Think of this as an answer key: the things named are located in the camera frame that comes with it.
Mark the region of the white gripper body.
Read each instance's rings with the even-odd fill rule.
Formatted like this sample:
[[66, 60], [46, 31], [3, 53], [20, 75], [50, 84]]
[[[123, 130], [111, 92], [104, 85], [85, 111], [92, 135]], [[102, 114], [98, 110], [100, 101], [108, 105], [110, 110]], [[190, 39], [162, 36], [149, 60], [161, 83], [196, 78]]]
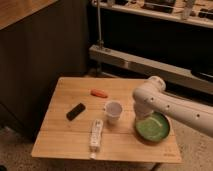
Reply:
[[137, 120], [144, 119], [153, 113], [153, 110], [145, 104], [134, 103], [133, 109]]

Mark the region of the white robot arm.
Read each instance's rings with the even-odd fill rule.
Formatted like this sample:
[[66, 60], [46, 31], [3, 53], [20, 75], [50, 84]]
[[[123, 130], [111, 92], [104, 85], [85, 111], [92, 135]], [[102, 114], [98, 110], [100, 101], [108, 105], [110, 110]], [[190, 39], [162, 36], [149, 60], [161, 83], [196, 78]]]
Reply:
[[139, 117], [152, 112], [165, 114], [213, 138], [213, 107], [165, 94], [166, 83], [151, 76], [132, 92], [134, 112]]

